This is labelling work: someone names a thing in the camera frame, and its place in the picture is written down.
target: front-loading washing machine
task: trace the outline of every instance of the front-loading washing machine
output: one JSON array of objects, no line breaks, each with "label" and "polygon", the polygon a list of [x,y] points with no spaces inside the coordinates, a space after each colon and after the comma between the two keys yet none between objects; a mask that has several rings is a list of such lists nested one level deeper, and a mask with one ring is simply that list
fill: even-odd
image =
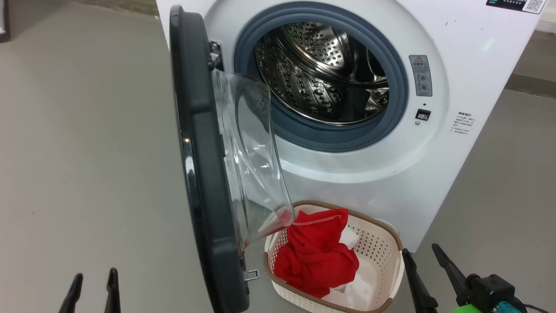
[{"label": "front-loading washing machine", "polygon": [[[157,3],[207,288],[213,306],[230,311],[247,301],[235,270],[245,269],[241,250],[291,223],[291,202],[317,200],[380,219],[415,251],[544,5]],[[211,78],[215,69],[225,74]],[[234,99],[235,108],[217,109],[215,94]],[[243,174],[250,178],[235,180]],[[249,203],[271,214],[230,212],[247,212]]]}]

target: laundry basket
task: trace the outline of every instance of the laundry basket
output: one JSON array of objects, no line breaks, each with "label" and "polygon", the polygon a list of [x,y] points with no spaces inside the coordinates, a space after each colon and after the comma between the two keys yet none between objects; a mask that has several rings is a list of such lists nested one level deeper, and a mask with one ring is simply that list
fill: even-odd
[{"label": "laundry basket", "polygon": [[[296,214],[299,211],[312,214],[340,207],[314,201],[300,201],[294,203],[294,208]],[[274,289],[282,298],[313,313],[378,313],[384,312],[390,306],[404,273],[404,261],[401,257],[403,248],[399,236],[387,225],[352,211],[349,211],[347,223],[359,235],[354,247],[359,259],[356,280],[364,281],[365,287],[358,289],[355,286],[358,290],[346,296],[349,303],[344,306],[319,299],[288,285],[286,281],[274,275],[278,250],[287,243],[287,230],[282,230],[267,237],[264,253],[265,270],[272,279]]]}]

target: brown basket rim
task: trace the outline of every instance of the brown basket rim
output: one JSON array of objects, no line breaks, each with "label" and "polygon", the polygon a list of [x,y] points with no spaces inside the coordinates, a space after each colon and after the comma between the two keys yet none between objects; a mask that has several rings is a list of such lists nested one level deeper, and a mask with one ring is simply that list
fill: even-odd
[{"label": "brown basket rim", "polygon": [[[323,208],[327,208],[327,209],[343,209],[343,207],[339,207],[339,206],[335,206],[333,204],[328,204],[328,203],[324,203],[324,202],[318,202],[318,201],[312,201],[312,200],[302,200],[302,201],[297,201],[295,202],[292,206],[298,207],[298,206],[303,206],[303,205],[311,205],[311,206],[318,206],[318,207],[323,207]],[[360,213],[351,211],[348,209],[349,215],[356,217],[358,219],[362,219],[363,221],[366,221],[368,223],[377,225],[381,228],[383,228],[384,230],[386,230],[390,235],[392,235],[392,237],[394,237],[394,240],[396,241],[396,244],[398,245],[398,251],[403,250],[403,246],[401,245],[401,239],[398,236],[398,234],[396,234],[394,232],[393,229],[391,229],[388,225],[381,223],[375,219],[371,219],[369,217],[366,217]],[[288,285],[286,283],[285,280],[279,278],[278,276],[274,275],[274,273],[272,273],[272,271],[270,270],[270,266],[269,266],[269,254],[268,252],[265,251],[264,255],[263,255],[263,261],[264,261],[264,266],[265,266],[265,271],[266,274],[270,277],[270,279],[272,279],[273,282],[275,282],[276,284],[280,285],[281,287],[286,288],[287,290],[302,296],[304,298],[307,298],[313,302],[316,302],[320,305],[324,305],[327,306],[329,308],[338,310],[338,311],[342,311],[342,312],[346,312],[346,313],[380,313],[380,312],[384,312],[386,311],[386,309],[388,309],[388,307],[390,306],[390,304],[392,303],[392,298],[388,298],[386,299],[386,301],[377,309],[373,310],[373,311],[359,311],[359,310],[355,310],[355,309],[350,309],[348,307],[345,306],[341,306],[341,305],[337,305],[337,304],[333,304],[331,302],[325,301],[323,299],[319,299],[315,296],[311,296],[301,290],[298,290],[296,288],[293,288],[292,286]]]}]

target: washing machine door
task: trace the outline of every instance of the washing machine door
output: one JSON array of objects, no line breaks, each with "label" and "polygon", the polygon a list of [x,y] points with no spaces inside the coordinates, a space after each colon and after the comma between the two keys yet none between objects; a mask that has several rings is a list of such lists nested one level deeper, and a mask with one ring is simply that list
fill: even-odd
[{"label": "washing machine door", "polygon": [[270,90],[215,69],[202,17],[175,6],[170,49],[197,250],[215,312],[249,307],[243,251],[293,222],[270,120]]}]

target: red clothing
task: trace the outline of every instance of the red clothing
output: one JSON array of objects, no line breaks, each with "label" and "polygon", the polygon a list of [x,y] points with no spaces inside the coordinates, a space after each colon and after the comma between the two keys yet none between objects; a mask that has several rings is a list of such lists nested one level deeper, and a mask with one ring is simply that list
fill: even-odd
[{"label": "red clothing", "polygon": [[317,298],[329,294],[330,288],[352,282],[359,260],[353,250],[339,243],[347,219],[347,209],[299,212],[287,229],[288,243],[278,251],[274,274]]}]

